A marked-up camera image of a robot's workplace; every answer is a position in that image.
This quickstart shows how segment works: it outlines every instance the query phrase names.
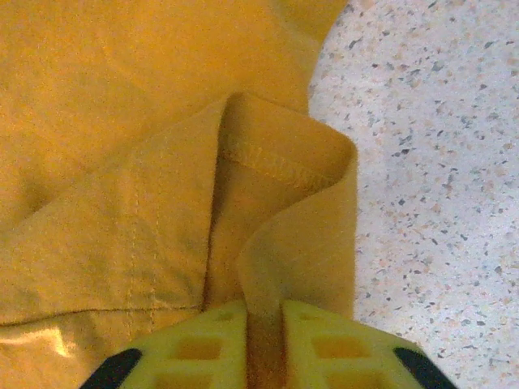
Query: speckled floor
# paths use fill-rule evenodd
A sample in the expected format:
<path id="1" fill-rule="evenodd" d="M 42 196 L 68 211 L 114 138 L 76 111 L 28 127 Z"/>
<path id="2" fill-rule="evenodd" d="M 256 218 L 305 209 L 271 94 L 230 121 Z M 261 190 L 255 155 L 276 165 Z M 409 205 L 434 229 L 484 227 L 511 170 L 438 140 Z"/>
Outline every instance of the speckled floor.
<path id="1" fill-rule="evenodd" d="M 358 145 L 356 318 L 519 388 L 519 2 L 355 1 L 311 85 Z"/>

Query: yellow fabric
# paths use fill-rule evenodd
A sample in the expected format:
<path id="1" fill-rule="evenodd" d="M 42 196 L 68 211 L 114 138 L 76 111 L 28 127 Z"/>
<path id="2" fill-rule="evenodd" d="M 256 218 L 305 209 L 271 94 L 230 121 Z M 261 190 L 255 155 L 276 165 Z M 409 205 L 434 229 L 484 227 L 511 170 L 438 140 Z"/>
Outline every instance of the yellow fabric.
<path id="1" fill-rule="evenodd" d="M 245 297 L 352 311 L 356 151 L 307 115 L 343 0 L 0 4 L 0 387 L 78 387 L 136 336 Z"/>

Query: fabric fold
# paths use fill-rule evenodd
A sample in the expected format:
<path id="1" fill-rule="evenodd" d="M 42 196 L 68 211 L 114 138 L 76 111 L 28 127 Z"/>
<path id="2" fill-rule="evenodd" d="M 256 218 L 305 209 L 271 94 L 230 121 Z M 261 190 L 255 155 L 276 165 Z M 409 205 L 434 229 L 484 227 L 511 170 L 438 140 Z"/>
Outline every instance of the fabric fold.
<path id="1" fill-rule="evenodd" d="M 260 387 L 280 300 L 351 313 L 356 151 L 306 116 L 344 5 L 0 4 L 0 387 L 235 298 Z"/>
<path id="2" fill-rule="evenodd" d="M 24 357 L 31 332 L 16 341 L 13 326 L 33 327 L 35 339 L 60 334 L 76 351 L 96 339 L 81 352 L 93 368 L 136 333 L 235 298 L 269 324 L 287 297 L 349 314 L 355 161 L 347 138 L 251 95 L 169 126 L 4 235 L 5 355 Z M 60 324 L 71 318 L 75 327 Z M 35 361 L 71 360 L 53 354 L 56 341 L 28 347 Z"/>

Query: seam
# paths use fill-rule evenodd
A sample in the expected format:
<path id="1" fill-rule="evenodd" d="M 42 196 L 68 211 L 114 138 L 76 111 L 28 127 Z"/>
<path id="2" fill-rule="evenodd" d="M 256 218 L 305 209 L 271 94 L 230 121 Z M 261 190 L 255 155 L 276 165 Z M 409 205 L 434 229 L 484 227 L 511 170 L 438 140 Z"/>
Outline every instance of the seam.
<path id="1" fill-rule="evenodd" d="M 158 239 L 159 239 L 160 228 L 159 228 L 159 211 L 158 211 L 158 209 L 157 209 L 155 217 L 157 218 L 156 223 L 155 223 L 155 227 L 156 227 L 155 228 L 155 240 L 157 242 L 157 247 L 155 249 L 155 252 L 153 253 L 153 263 L 154 264 L 157 263 L 157 258 L 158 258 L 157 251 L 159 250 Z M 151 290 L 151 296 L 150 296 L 152 308 L 149 311 L 150 331 L 155 330 L 155 308 L 157 307 L 156 284 L 157 284 L 157 275 L 153 271 L 152 272 L 152 290 Z"/>
<path id="2" fill-rule="evenodd" d="M 221 156 L 305 192 L 316 192 L 335 182 L 306 166 L 233 136 L 223 139 Z"/>
<path id="3" fill-rule="evenodd" d="M 133 214 L 137 215 L 137 211 L 139 208 L 139 193 L 137 190 L 137 186 L 134 188 L 134 201 L 133 201 Z M 135 239 L 137 236 L 137 224 L 134 220 L 133 225 L 131 226 L 131 254 L 130 254 L 130 271 L 128 277 L 128 290 L 127 290 L 127 306 L 128 308 L 132 307 L 131 299 L 133 297 L 133 277 L 135 272 Z M 133 327 L 133 320 L 131 317 L 131 311 L 127 311 L 127 334 L 128 337 L 131 338 L 131 329 Z"/>

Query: yellow plastic object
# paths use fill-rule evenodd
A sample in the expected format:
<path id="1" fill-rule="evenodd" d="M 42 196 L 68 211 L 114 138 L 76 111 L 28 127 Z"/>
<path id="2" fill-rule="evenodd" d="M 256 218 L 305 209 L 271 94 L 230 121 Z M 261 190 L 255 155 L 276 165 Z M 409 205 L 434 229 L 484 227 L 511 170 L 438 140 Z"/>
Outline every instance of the yellow plastic object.
<path id="1" fill-rule="evenodd" d="M 288 389 L 422 389 L 393 353 L 415 344 L 298 301 L 283 314 Z"/>
<path id="2" fill-rule="evenodd" d="M 247 309 L 234 301 L 131 344 L 143 353 L 121 389 L 247 387 Z"/>
<path id="3" fill-rule="evenodd" d="M 423 389 L 396 357 L 415 344 L 299 301 L 283 304 L 285 389 Z M 120 389 L 247 388 L 247 309 L 234 301 L 130 345 Z"/>

